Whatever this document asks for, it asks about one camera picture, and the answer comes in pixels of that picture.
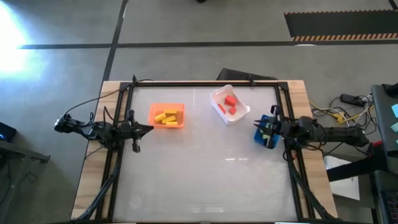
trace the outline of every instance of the gray floor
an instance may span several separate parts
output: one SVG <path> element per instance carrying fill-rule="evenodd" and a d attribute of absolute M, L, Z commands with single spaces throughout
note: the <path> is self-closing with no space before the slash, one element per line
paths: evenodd
<path fill-rule="evenodd" d="M 0 44 L 111 43 L 121 0 L 0 1 Z M 130 0 L 120 43 L 290 40 L 283 12 L 389 9 L 387 0 Z M 53 130 L 69 107 L 98 96 L 109 49 L 12 50 L 0 45 L 0 121 L 18 129 L 15 142 L 50 154 L 32 164 L 39 180 L 26 182 L 8 223 L 50 223 L 70 217 L 87 141 Z M 223 67 L 305 80 L 318 106 L 341 93 L 367 95 L 373 84 L 396 82 L 396 45 L 117 49 L 110 80 L 214 80 Z M 73 111 L 88 119 L 95 103 Z M 321 119 L 330 125 L 330 119 Z M 377 141 L 377 133 L 370 140 Z M 326 145 L 330 150 L 334 145 Z M 352 160 L 352 147 L 336 150 Z M 339 216 L 370 222 L 370 190 L 360 178 L 361 201 L 336 197 Z"/>

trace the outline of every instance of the glass surface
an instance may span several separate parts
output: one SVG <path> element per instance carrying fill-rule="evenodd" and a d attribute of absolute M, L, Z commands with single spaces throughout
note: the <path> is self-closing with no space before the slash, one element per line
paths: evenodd
<path fill-rule="evenodd" d="M 211 105 L 218 87 L 135 88 L 131 108 L 146 124 L 152 103 L 184 103 L 182 129 L 155 129 L 126 141 L 114 210 L 117 222 L 296 221 L 284 143 L 254 142 L 255 119 L 271 115 L 273 87 L 236 87 L 251 107 L 228 126 Z"/>

